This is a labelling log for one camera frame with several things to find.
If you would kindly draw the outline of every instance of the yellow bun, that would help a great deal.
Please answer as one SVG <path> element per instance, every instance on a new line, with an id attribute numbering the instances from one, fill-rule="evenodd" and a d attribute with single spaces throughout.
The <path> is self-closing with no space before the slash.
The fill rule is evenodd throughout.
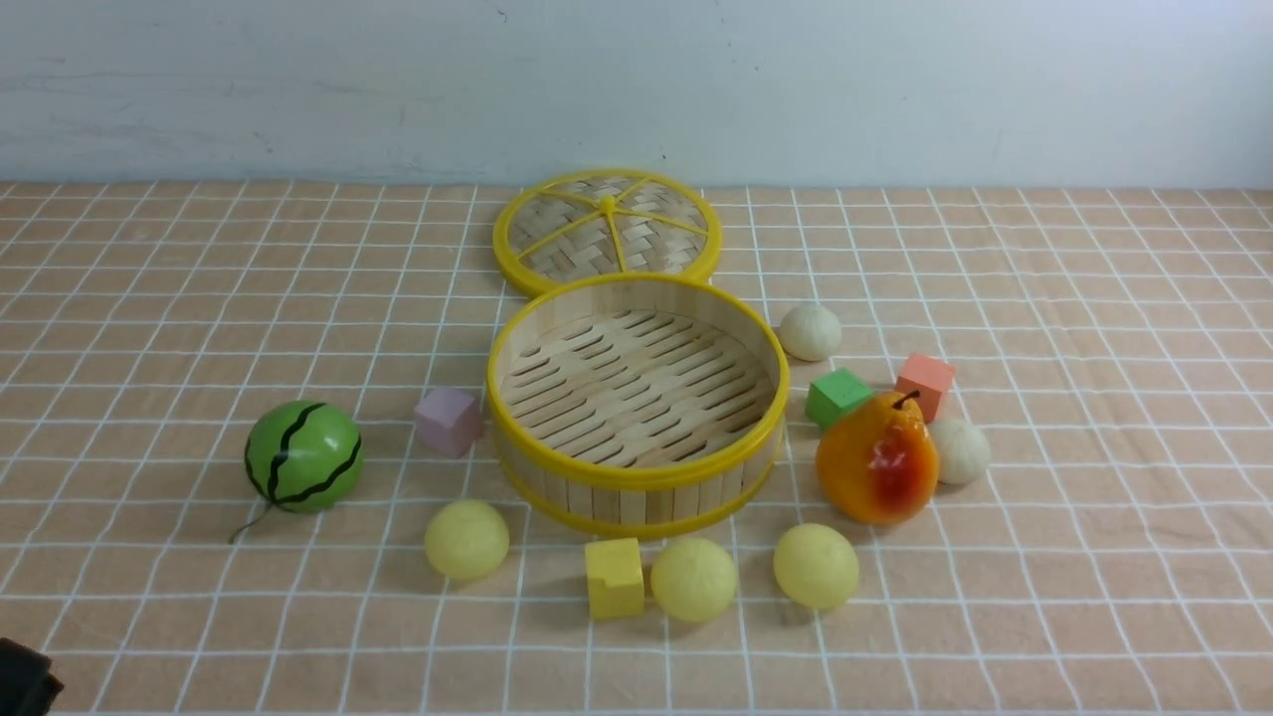
<path id="1" fill-rule="evenodd" d="M 508 555 L 508 525 L 476 499 L 447 505 L 424 530 L 424 555 L 446 577 L 467 581 L 494 572 Z"/>
<path id="2" fill-rule="evenodd" d="M 733 603 L 738 569 L 717 543 L 681 538 L 667 545 L 649 571 L 649 589 L 663 612 L 682 622 L 715 619 Z"/>
<path id="3" fill-rule="evenodd" d="M 834 609 L 858 590 L 858 555 L 834 529 L 797 525 L 778 540 L 774 577 L 792 601 L 810 609 Z"/>

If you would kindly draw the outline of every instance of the black object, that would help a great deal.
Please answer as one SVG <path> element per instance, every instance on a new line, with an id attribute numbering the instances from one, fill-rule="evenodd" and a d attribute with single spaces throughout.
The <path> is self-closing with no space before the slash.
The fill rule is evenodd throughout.
<path id="1" fill-rule="evenodd" d="M 48 673 L 43 654 L 0 638 L 0 716 L 45 716 L 53 707 L 62 683 Z"/>

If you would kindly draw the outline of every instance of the orange pear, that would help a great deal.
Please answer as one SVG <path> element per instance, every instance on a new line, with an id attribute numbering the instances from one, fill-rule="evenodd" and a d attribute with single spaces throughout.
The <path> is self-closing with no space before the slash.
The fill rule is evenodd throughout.
<path id="1" fill-rule="evenodd" d="M 877 394 L 836 420 L 819 442 L 817 482 L 849 519 L 896 525 L 933 498 L 941 461 L 918 396 Z"/>

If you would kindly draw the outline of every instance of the pear stem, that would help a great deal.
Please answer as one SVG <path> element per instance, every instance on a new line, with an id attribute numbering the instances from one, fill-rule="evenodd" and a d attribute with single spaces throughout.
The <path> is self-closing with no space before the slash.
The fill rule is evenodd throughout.
<path id="1" fill-rule="evenodd" d="M 906 403 L 908 400 L 914 400 L 917 397 L 919 397 L 919 391 L 918 390 L 913 390 L 913 391 L 908 392 L 906 395 L 903 395 L 901 397 L 899 397 L 897 401 L 892 404 L 892 409 L 894 410 L 901 410 L 901 405 L 904 403 Z"/>

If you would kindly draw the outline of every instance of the yellow spoke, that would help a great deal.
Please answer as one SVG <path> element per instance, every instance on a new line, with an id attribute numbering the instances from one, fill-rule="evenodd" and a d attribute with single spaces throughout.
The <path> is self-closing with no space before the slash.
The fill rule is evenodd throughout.
<path id="1" fill-rule="evenodd" d="M 696 233 L 699 236 L 707 236 L 707 229 L 700 229 L 699 227 L 686 224 L 684 222 L 677 222 L 676 219 L 670 219 L 667 217 L 659 217 L 658 214 L 651 214 L 649 211 L 636 211 L 634 209 L 615 209 L 616 214 L 626 214 L 629 217 L 640 217 L 643 219 L 651 219 L 652 222 L 663 222 L 665 224 L 673 226 L 679 229 L 685 229 L 687 232 Z"/>
<path id="2" fill-rule="evenodd" d="M 619 227 L 615 226 L 614 213 L 606 211 L 606 223 L 610 224 L 610 241 L 615 243 L 615 256 L 619 259 L 619 273 L 628 273 L 628 260 L 624 259 L 624 243 L 619 238 Z"/>
<path id="3" fill-rule="evenodd" d="M 522 259 L 526 259 L 527 256 L 530 256 L 531 254 L 535 254 L 536 251 L 538 251 L 540 248 L 542 248 L 544 246 L 546 246 L 547 243 L 550 243 L 552 240 L 558 238 L 559 236 L 564 234 L 565 232 L 568 232 L 568 231 L 570 231 L 570 229 L 573 229 L 573 228 L 575 228 L 578 226 L 586 224 L 586 223 L 591 222 L 592 219 L 596 219 L 600 215 L 601 215 L 601 211 L 593 211 L 591 214 L 587 214 L 584 217 L 580 217 L 580 218 L 570 222 L 569 224 L 565 224 L 564 227 L 561 227 L 561 228 L 559 228 L 556 231 L 549 232 L 544 238 L 536 241 L 535 243 L 532 243 L 528 247 L 526 247 L 524 251 L 522 251 L 521 254 L 518 254 L 517 255 L 517 260 L 521 261 Z"/>
<path id="4" fill-rule="evenodd" d="M 592 206 L 593 209 L 597 208 L 596 200 L 588 199 L 587 196 L 579 196 L 579 195 L 575 195 L 575 194 L 566 194 L 564 191 L 554 191 L 551 189 L 544 190 L 540 194 L 542 196 L 551 196 L 554 199 L 561 199 L 561 200 L 565 200 L 565 201 L 574 201 L 574 203 L 578 203 L 578 204 L 583 204 L 584 206 Z"/>
<path id="5" fill-rule="evenodd" d="M 642 178 L 636 180 L 635 182 L 633 182 L 631 186 L 629 186 L 628 189 L 620 191 L 619 196 L 615 196 L 615 204 L 622 201 L 624 199 L 628 199 L 628 196 L 631 192 L 636 191 L 636 187 L 639 187 L 640 185 L 643 185 L 643 183 L 645 183 L 648 181 L 649 181 L 649 177 L 642 177 Z"/>

